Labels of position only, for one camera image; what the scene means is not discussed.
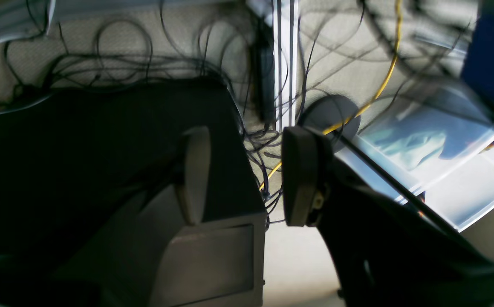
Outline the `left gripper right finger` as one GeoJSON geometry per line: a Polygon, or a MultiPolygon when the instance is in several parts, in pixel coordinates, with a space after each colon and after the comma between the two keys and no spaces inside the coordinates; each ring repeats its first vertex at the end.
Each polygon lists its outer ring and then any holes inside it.
{"type": "Polygon", "coordinates": [[[282,134],[288,226],[315,227],[348,307],[494,307],[494,262],[410,192],[373,190],[316,130],[282,134]]]}

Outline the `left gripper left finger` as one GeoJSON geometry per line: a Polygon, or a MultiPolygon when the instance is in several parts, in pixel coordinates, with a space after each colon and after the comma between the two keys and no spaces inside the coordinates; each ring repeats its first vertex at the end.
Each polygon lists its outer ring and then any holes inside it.
{"type": "Polygon", "coordinates": [[[99,299],[89,307],[153,306],[167,247],[202,221],[210,163],[208,127],[184,131],[167,155],[134,177],[132,196],[55,276],[93,284],[99,299]]]}

